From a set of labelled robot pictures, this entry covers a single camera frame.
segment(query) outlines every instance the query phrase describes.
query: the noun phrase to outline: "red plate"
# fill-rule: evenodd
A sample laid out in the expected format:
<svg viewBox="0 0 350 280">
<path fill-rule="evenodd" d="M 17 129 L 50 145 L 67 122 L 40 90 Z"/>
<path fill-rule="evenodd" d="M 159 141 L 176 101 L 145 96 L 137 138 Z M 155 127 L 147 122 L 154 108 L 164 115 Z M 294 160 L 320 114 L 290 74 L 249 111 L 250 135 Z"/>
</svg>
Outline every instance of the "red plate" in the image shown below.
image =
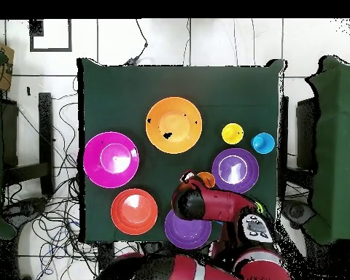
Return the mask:
<svg viewBox="0 0 350 280">
<path fill-rule="evenodd" d="M 148 192 L 128 189 L 113 200 L 111 215 L 119 230 L 129 235 L 140 235 L 153 227 L 158 208 L 155 199 Z"/>
</svg>

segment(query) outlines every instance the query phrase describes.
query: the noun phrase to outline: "yellow cup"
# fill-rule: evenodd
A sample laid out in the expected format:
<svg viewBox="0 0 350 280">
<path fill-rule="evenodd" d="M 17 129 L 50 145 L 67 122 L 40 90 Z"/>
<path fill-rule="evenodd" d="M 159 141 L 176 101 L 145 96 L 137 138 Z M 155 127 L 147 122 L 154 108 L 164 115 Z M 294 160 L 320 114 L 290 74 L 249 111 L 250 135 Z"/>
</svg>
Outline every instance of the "yellow cup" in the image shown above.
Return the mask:
<svg viewBox="0 0 350 280">
<path fill-rule="evenodd" d="M 237 123 L 228 123 L 222 130 L 222 138 L 227 144 L 237 144 L 242 140 L 244 130 Z"/>
</svg>

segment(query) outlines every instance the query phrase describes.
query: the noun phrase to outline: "magenta plate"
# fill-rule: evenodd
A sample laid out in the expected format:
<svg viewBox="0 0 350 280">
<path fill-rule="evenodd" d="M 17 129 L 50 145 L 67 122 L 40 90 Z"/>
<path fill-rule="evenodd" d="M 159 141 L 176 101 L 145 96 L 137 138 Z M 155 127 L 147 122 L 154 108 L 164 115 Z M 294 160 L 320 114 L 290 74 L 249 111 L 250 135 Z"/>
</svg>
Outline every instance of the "magenta plate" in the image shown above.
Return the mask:
<svg viewBox="0 0 350 280">
<path fill-rule="evenodd" d="M 103 132 L 85 145 L 83 166 L 94 184 L 117 188 L 132 180 L 139 167 L 139 153 L 124 134 Z"/>
</svg>

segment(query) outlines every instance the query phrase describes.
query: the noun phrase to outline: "orange plate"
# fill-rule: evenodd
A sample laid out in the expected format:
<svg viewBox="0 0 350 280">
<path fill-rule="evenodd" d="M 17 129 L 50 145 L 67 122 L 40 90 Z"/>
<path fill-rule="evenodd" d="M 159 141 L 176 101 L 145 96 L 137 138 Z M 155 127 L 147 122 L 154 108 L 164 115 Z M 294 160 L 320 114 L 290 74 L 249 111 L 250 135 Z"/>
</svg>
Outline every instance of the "orange plate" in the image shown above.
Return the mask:
<svg viewBox="0 0 350 280">
<path fill-rule="evenodd" d="M 197 176 L 199 176 L 203 180 L 204 184 L 208 188 L 212 188 L 213 186 L 215 186 L 215 177 L 212 173 L 200 172 L 197 174 Z"/>
<path fill-rule="evenodd" d="M 155 199 L 148 192 L 128 189 L 114 199 L 111 215 L 119 230 L 129 235 L 139 235 L 153 227 L 158 208 Z"/>
<path fill-rule="evenodd" d="M 157 102 L 150 109 L 145 124 L 150 142 L 168 154 L 186 152 L 195 145 L 202 131 L 198 109 L 179 97 Z"/>
</svg>

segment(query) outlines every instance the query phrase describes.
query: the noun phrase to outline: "orange cup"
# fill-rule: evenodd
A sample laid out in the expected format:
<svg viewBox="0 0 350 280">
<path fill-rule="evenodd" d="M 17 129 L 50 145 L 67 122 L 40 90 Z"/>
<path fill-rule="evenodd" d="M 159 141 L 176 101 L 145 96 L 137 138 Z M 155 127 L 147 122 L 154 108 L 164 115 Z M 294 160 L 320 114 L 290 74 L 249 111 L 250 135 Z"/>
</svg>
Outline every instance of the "orange cup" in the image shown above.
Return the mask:
<svg viewBox="0 0 350 280">
<path fill-rule="evenodd" d="M 212 188 L 213 186 L 215 186 L 215 177 L 212 173 L 200 172 L 197 174 L 197 176 L 203 180 L 203 182 L 208 188 Z"/>
</svg>

